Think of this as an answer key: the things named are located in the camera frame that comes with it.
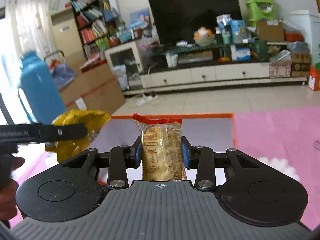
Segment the person's left hand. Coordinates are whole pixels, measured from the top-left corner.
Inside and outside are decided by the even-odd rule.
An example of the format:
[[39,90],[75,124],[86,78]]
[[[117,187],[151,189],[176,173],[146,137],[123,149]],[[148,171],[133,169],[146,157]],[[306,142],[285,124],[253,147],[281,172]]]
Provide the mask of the person's left hand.
[[9,183],[1,190],[1,220],[9,221],[17,215],[15,194],[18,188],[17,181],[9,177]]

